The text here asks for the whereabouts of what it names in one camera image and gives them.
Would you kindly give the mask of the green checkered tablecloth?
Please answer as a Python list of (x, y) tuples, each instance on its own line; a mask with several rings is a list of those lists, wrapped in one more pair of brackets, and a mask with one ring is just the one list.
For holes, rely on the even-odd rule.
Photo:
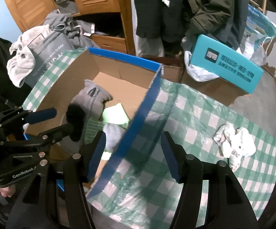
[(201, 161), (222, 160), (213, 135), (225, 123), (247, 128), (256, 153), (235, 176), (259, 218), (276, 183), (276, 138), (220, 102), (184, 84), (160, 77), (160, 65), (102, 49), (65, 52), (40, 78), (23, 107), (53, 107), (57, 117), (29, 134), (60, 124), (72, 98), (93, 80), (123, 105), (130, 117), (125, 138), (87, 196), (106, 216), (131, 228), (168, 228), (182, 186), (171, 177), (160, 145), (163, 131)]

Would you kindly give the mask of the wooden chair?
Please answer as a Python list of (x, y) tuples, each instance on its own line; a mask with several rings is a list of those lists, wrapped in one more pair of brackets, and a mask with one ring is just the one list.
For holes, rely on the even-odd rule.
[(249, 0), (249, 3), (258, 9), (262, 14), (266, 14), (267, 0)]

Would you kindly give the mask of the grey sock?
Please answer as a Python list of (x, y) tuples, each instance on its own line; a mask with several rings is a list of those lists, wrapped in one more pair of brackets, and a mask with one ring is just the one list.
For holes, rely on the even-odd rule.
[(108, 152), (115, 152), (126, 130), (120, 125), (105, 123), (103, 131), (106, 134), (105, 149)]

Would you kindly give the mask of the wooden louvered wardrobe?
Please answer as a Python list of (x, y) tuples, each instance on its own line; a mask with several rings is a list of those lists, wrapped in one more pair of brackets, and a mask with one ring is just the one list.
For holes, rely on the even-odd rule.
[[(43, 24), (45, 17), (57, 8), (53, 0), (4, 0), (21, 32)], [(103, 49), (135, 54), (131, 0), (74, 0), (82, 19), (97, 19), (104, 30), (122, 26), (121, 33), (92, 39)]]

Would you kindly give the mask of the white plastic bag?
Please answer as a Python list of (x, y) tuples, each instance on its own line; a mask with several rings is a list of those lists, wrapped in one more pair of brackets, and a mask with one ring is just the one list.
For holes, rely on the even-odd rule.
[(231, 141), (235, 134), (236, 131), (234, 129), (234, 126), (231, 123), (226, 123), (220, 126), (213, 136), (213, 140), (221, 149), (221, 153), (224, 158), (229, 158), (231, 156)]
[(240, 127), (234, 133), (225, 136), (224, 157), (229, 160), (229, 167), (233, 172), (239, 169), (242, 159), (255, 154), (254, 139), (248, 130)]

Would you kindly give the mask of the white fluffy towel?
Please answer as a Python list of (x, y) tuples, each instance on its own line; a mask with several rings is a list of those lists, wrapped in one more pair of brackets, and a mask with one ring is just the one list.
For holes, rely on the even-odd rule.
[(9, 78), (14, 86), (22, 87), (25, 77), (27, 77), (35, 67), (35, 57), (32, 50), (42, 44), (53, 31), (49, 24), (35, 26), (24, 33), (13, 42), (9, 48), (11, 55), (15, 54), (8, 60), (6, 69)]

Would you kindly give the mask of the teal printed box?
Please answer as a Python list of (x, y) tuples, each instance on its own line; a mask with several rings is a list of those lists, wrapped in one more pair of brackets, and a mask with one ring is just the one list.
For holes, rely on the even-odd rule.
[(191, 64), (216, 74), (249, 94), (254, 92), (264, 73), (243, 55), (205, 35), (199, 35), (197, 39)]

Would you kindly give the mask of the black sock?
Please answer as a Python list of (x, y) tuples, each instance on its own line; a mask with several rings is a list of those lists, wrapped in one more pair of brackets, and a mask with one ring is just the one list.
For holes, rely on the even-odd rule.
[(70, 139), (73, 142), (78, 142), (81, 139), (85, 124), (85, 111), (78, 104), (69, 104), (66, 112), (66, 120), (73, 127), (73, 131), (70, 134)]

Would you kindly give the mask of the light green cloth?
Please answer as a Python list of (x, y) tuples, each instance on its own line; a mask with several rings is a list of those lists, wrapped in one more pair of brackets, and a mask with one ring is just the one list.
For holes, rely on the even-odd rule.
[(102, 117), (105, 123), (113, 123), (125, 127), (127, 127), (130, 122), (121, 103), (105, 108)]

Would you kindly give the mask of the blue clear plastic bag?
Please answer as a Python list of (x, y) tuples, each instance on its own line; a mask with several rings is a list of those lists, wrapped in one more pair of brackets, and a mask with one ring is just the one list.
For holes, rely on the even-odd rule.
[(255, 7), (248, 5), (248, 15), (243, 38), (239, 47), (241, 54), (257, 66), (266, 63), (268, 50), (276, 37), (276, 25)]

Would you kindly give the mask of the grey clothes pile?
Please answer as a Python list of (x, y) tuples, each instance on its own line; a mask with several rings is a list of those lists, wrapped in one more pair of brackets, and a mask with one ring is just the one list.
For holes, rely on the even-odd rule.
[(95, 33), (95, 24), (82, 20), (74, 20), (71, 14), (59, 14), (51, 12), (44, 20), (44, 25), (49, 25), (53, 31), (61, 31), (66, 35), (75, 49), (98, 48), (91, 35)]

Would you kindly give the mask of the white bag under teal box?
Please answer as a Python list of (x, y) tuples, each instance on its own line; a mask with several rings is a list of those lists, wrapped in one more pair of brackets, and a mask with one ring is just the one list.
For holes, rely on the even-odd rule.
[(207, 82), (219, 78), (216, 74), (207, 71), (204, 68), (191, 64), (192, 53), (190, 51), (184, 52), (184, 65), (187, 74), (197, 82)]

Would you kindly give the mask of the dark hanging jackets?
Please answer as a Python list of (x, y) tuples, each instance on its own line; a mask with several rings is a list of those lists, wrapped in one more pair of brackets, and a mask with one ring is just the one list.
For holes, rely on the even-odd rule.
[(134, 0), (136, 34), (160, 38), (169, 48), (189, 51), (199, 35), (236, 50), (246, 27), (249, 0)]

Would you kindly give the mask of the blue cardboard box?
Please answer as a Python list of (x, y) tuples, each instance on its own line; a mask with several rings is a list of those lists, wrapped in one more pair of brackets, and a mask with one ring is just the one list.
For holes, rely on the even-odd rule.
[(121, 187), (113, 183), (113, 175), (120, 181), (130, 178), (131, 167), (142, 160), (142, 148), (151, 142), (154, 127), (147, 120), (160, 90), (160, 70), (159, 63), (132, 55), (98, 48), (80, 51), (65, 71), (57, 73), (57, 79), (44, 75), (39, 80), (47, 86), (45, 95), (38, 105), (29, 103), (26, 108), (37, 112), (55, 108), (57, 115), (28, 125), (26, 133), (38, 135), (72, 124), (73, 133), (52, 150), (53, 158), (58, 159), (61, 153), (77, 153), (86, 135), (97, 134), (89, 123), (102, 122), (107, 108), (121, 104), (129, 118), (128, 127), (123, 128), (118, 112), (113, 112), (115, 122), (105, 123), (105, 148), (113, 154), (88, 197), (115, 195)]

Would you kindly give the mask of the brown cardboard box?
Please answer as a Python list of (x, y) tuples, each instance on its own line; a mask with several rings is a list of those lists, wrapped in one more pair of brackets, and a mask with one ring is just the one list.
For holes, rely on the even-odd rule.
[(206, 82), (195, 81), (187, 74), (182, 55), (164, 57), (144, 55), (143, 58), (163, 65), (162, 78), (186, 84), (226, 106), (233, 104), (238, 97), (247, 98), (249, 96), (244, 90), (220, 77)]

